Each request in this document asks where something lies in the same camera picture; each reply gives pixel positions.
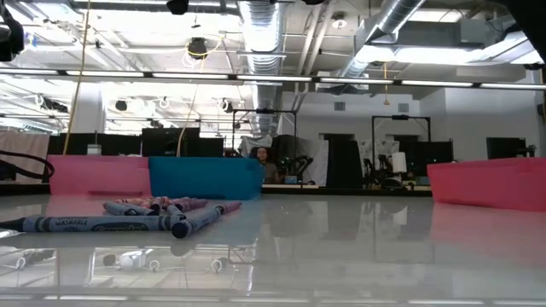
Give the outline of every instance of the pink bin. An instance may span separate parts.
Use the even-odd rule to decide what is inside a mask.
[[[51,155],[48,161],[55,167],[53,195],[151,195],[148,158]]]
[[[436,202],[546,211],[546,158],[516,158],[428,166]]]

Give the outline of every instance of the wall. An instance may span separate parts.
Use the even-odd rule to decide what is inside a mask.
[[[531,75],[520,83],[533,83]],[[433,118],[433,140],[453,139],[455,159],[487,159],[487,137],[524,137],[541,154],[543,124],[528,90],[442,89],[420,102]]]
[[[290,109],[293,103],[293,93],[285,92],[282,96],[283,108]],[[334,110],[334,102],[346,103],[343,112]],[[419,102],[411,95],[389,95],[389,106],[384,104],[385,95],[370,98],[369,95],[342,95],[309,93],[298,113],[298,136],[307,139],[318,139],[322,133],[354,134],[358,140],[371,139],[371,116],[399,114],[398,104],[409,103],[408,115],[419,116]],[[387,135],[414,135],[427,139],[427,122],[421,120],[420,125],[414,120],[393,121],[391,119],[376,119],[375,133],[377,138]],[[293,134],[293,125],[286,118],[281,120],[279,132]]]

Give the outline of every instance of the white object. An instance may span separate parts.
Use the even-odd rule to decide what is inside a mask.
[[[393,173],[405,173],[406,168],[406,153],[393,153],[392,154],[392,172]]]

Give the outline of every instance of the ceiling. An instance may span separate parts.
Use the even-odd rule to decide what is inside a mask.
[[[25,27],[26,50],[3,67],[53,68],[78,70],[81,66],[84,34],[82,20],[84,9],[71,9],[70,4],[59,3],[17,3],[8,2],[10,8],[31,8],[29,14],[19,14],[10,9],[14,17]],[[463,15],[483,19],[488,14],[502,16],[506,12],[497,6],[483,5],[483,1],[443,0],[428,1],[412,20],[437,22],[457,22]],[[376,14],[381,0],[338,0],[334,11],[342,12],[347,25],[336,29],[328,26],[321,43],[322,53],[317,56],[311,71],[331,72],[341,69],[350,59],[354,50],[353,38],[360,21]],[[282,73],[292,74],[299,63],[304,48],[306,25],[311,17],[313,6],[301,1],[284,4],[286,22],[283,36]],[[236,16],[220,14],[172,15],[168,12],[139,12],[99,10],[90,11],[89,31],[85,57],[88,70],[142,70],[153,72],[247,72],[247,58],[238,55],[244,51],[241,22]],[[186,44],[192,37],[204,37],[206,46],[215,49],[205,61],[193,61],[186,54]],[[457,66],[430,65],[419,63],[390,62],[386,64],[389,78],[423,79],[469,79],[472,75],[461,74]],[[516,81],[525,73],[515,65],[480,67],[491,81]],[[383,78],[384,67],[370,65],[366,71],[372,78]],[[12,114],[57,114],[40,107],[37,95],[46,96],[69,106],[75,88],[73,81],[4,78],[0,84],[0,101],[4,113]],[[104,85],[108,97],[108,116],[148,116],[142,114],[145,107],[130,108],[119,112],[114,105],[117,100],[136,101],[136,105],[154,104],[155,115],[159,117],[181,118],[188,116],[194,101],[191,116],[202,119],[231,119],[231,115],[220,110],[218,102],[232,101],[235,107],[252,108],[252,88],[247,85],[194,85],[194,84],[146,84],[112,83]],[[384,87],[372,87],[370,94],[379,94]],[[426,90],[414,88],[394,88],[392,93],[412,94],[417,99]],[[41,128],[58,131],[67,125],[65,119],[32,119],[21,123],[35,123]],[[13,120],[5,120],[11,125]],[[170,121],[172,125],[183,125],[183,120]],[[137,133],[148,127],[146,121],[108,121],[107,129],[119,133]],[[209,124],[204,130],[223,132],[230,130],[230,123]],[[251,125],[241,127],[241,134],[250,133]]]

